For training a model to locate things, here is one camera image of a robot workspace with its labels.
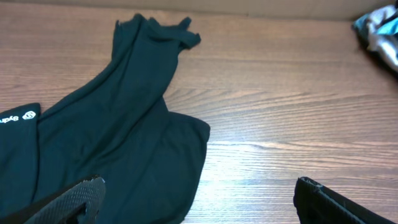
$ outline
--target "wooden table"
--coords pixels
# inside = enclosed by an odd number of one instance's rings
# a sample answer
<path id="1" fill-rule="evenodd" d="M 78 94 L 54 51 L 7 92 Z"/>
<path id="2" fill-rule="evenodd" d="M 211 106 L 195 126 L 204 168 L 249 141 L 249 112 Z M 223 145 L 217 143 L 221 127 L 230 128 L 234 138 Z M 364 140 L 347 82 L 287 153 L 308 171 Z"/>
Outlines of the wooden table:
<path id="1" fill-rule="evenodd" d="M 0 3 L 0 111 L 46 110 L 109 62 L 116 19 L 185 16 L 202 43 L 180 54 L 165 99 L 211 138 L 185 223 L 298 223 L 309 176 L 398 222 L 398 82 L 350 22 Z"/>

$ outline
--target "black object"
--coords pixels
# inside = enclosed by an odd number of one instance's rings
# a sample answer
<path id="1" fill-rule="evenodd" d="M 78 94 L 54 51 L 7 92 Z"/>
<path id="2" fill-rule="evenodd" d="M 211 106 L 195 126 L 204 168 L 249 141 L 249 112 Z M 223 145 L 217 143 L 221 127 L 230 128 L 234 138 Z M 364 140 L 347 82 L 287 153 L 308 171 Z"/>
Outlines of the black object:
<path id="1" fill-rule="evenodd" d="M 94 223 L 105 196 L 105 181 L 98 175 L 84 178 L 0 220 L 2 224 Z"/>
<path id="2" fill-rule="evenodd" d="M 200 42 L 189 23 L 117 22 L 112 61 L 96 78 L 42 115 L 38 103 L 0 113 L 0 218 L 98 174 L 106 195 L 96 223 L 182 222 L 210 135 L 162 97 L 178 54 Z"/>
<path id="3" fill-rule="evenodd" d="M 294 206 L 301 224 L 394 224 L 308 177 L 297 180 Z"/>

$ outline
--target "white logo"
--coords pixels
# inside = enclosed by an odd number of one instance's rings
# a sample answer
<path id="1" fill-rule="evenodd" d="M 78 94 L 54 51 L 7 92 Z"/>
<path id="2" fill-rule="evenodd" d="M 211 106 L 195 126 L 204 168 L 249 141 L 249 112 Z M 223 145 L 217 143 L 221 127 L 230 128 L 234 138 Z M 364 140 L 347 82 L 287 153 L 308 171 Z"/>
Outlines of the white logo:
<path id="1" fill-rule="evenodd" d="M 24 116 L 22 116 L 23 119 L 32 119 L 36 116 L 36 113 L 33 111 L 28 111 Z"/>
<path id="2" fill-rule="evenodd" d="M 19 118 L 18 116 L 10 116 L 9 118 L 0 119 L 0 123 L 7 123 L 8 121 L 17 121 Z"/>

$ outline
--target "wall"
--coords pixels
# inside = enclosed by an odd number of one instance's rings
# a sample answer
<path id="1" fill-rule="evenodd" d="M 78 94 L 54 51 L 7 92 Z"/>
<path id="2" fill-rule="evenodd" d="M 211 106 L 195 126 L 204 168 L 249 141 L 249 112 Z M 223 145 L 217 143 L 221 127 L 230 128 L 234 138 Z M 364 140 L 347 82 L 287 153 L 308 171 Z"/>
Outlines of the wall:
<path id="1" fill-rule="evenodd" d="M 0 0 L 81 6 L 222 12 L 249 16 L 354 19 L 393 0 Z"/>

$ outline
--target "dark green shirt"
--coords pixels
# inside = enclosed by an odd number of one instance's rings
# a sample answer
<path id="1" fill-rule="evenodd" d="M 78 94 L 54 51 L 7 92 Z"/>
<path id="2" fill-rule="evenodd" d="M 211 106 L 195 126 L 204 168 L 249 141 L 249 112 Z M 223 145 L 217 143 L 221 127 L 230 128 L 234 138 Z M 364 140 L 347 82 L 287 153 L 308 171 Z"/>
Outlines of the dark green shirt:
<path id="1" fill-rule="evenodd" d="M 169 112 L 162 97 L 181 50 L 199 43 L 190 19 L 116 23 L 112 60 L 40 115 L 0 114 L 0 217 L 91 174 L 106 181 L 97 223 L 180 223 L 197 190 L 210 127 Z"/>

